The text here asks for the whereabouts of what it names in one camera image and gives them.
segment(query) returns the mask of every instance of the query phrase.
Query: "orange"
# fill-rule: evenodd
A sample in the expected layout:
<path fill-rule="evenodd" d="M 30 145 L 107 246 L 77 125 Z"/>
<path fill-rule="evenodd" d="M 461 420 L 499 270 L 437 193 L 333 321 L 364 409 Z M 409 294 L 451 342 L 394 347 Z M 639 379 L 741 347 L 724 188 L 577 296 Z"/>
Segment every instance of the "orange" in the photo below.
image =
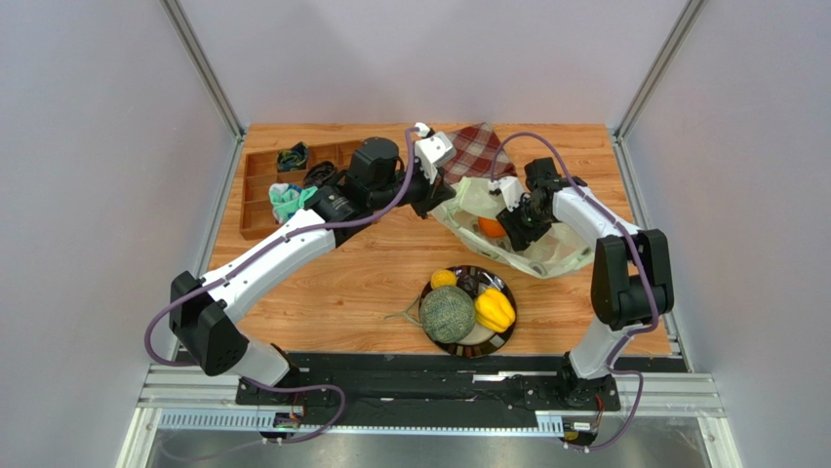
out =
<path fill-rule="evenodd" d="M 507 235 L 505 228 L 495 219 L 487 219 L 486 217 L 479 218 L 479 228 L 488 237 L 503 237 Z"/>

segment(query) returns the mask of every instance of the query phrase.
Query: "teal cloth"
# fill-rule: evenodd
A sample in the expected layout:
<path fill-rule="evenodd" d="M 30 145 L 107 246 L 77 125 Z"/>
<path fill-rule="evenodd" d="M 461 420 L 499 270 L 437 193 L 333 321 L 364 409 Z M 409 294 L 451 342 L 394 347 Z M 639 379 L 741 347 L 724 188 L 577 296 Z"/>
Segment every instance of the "teal cloth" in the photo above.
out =
<path fill-rule="evenodd" d="M 300 189 L 288 183 L 271 185 L 268 189 L 268 198 L 274 208 L 274 218 L 281 224 L 288 222 L 315 192 L 317 192 L 317 187 Z"/>

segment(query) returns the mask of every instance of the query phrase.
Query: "white wall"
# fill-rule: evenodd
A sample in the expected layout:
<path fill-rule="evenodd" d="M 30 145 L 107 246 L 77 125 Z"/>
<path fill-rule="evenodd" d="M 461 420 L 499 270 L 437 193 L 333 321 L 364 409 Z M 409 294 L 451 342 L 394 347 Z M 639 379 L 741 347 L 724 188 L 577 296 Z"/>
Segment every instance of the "white wall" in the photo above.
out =
<path fill-rule="evenodd" d="M 629 140 L 745 466 L 828 466 L 831 4 L 710 1 Z"/>
<path fill-rule="evenodd" d="M 244 125 L 616 125 L 685 0 L 182 0 Z"/>
<path fill-rule="evenodd" d="M 0 6 L 0 465 L 113 466 L 231 151 L 158 1 Z"/>

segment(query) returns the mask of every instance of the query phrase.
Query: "gray floor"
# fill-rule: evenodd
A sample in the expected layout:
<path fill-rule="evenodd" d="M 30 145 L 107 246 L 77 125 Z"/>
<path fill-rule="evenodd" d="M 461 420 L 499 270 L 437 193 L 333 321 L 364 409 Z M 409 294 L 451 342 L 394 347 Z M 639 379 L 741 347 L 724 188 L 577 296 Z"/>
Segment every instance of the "gray floor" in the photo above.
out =
<path fill-rule="evenodd" d="M 599 441 L 619 427 L 605 418 Z M 198 456 L 256 440 L 257 434 L 160 431 L 156 441 L 180 456 Z M 296 446 L 256 446 L 200 463 L 182 463 L 158 450 L 153 467 L 709 467 L 695 418 L 636 419 L 617 445 L 588 455 L 563 450 L 559 441 L 531 437 L 461 437 L 327 434 Z"/>

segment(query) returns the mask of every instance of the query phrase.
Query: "cantaloupe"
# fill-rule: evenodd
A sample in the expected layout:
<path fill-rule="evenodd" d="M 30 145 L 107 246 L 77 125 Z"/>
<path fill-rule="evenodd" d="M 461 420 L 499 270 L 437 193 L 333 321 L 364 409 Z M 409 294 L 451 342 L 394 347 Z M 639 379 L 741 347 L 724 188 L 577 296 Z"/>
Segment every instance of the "cantaloupe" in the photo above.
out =
<path fill-rule="evenodd" d="M 455 343 L 473 332 L 476 311 L 473 299 L 455 286 L 442 286 L 421 300 L 418 311 L 424 331 L 441 343 Z"/>

